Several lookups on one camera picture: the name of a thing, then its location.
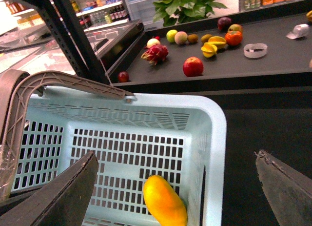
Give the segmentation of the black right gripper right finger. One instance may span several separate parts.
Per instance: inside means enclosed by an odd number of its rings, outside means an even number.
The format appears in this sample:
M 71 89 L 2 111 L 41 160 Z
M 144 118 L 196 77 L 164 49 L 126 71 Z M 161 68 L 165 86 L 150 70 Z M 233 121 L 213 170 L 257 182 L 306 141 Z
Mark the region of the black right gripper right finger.
M 281 226 L 312 224 L 312 180 L 264 150 L 255 165 L 262 190 Z

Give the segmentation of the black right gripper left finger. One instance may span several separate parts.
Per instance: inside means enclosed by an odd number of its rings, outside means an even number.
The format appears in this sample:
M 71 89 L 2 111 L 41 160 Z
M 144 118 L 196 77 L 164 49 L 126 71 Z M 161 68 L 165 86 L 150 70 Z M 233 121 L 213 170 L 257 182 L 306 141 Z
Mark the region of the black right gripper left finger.
M 98 172 L 93 151 L 0 217 L 2 226 L 80 226 Z

